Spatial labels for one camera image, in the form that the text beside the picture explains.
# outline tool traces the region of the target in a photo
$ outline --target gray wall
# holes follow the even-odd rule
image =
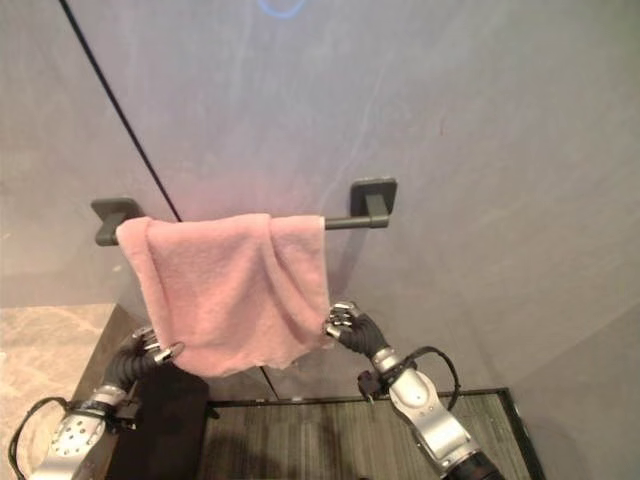
[[[329,234],[333,297],[466,388],[512,387],[550,478],[637,477],[637,2],[72,6],[184,219],[340,214],[353,179],[395,176],[390,229]],[[270,375],[345,395],[364,366]]]
[[[91,200],[171,213],[56,2],[0,1],[0,62],[0,306],[115,302],[131,272]]]

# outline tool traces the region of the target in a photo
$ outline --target robot finger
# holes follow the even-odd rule
[[[174,360],[178,355],[182,353],[184,350],[184,343],[177,342],[174,343],[167,348],[160,350],[158,353],[153,355],[153,360],[158,365],[162,365],[163,363],[170,362]]]

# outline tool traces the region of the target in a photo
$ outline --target wall mount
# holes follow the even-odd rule
[[[398,190],[394,178],[357,180],[351,185],[350,217],[326,218],[326,230],[350,228],[386,228],[393,211]],[[132,198],[100,198],[91,202],[102,226],[96,233],[96,243],[101,247],[118,245],[116,228],[125,220],[142,217],[140,206]]]

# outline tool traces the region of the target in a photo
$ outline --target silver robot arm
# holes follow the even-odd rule
[[[106,474],[117,434],[135,429],[139,404],[128,397],[137,380],[173,360],[184,348],[161,349],[151,327],[136,330],[109,363],[103,384],[69,409],[58,425],[44,461],[29,480],[91,480]]]
[[[325,332],[371,360],[375,371],[358,377],[360,392],[371,400],[389,393],[396,413],[410,426],[419,448],[442,478],[503,479],[471,435],[440,403],[433,382],[416,370],[411,358],[402,359],[396,354],[374,321],[355,303],[335,304]],[[442,354],[432,347],[427,350]]]

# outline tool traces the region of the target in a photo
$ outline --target pink towel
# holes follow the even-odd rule
[[[284,368],[326,343],[323,217],[144,217],[116,233],[160,344],[185,344],[180,368],[201,376]]]

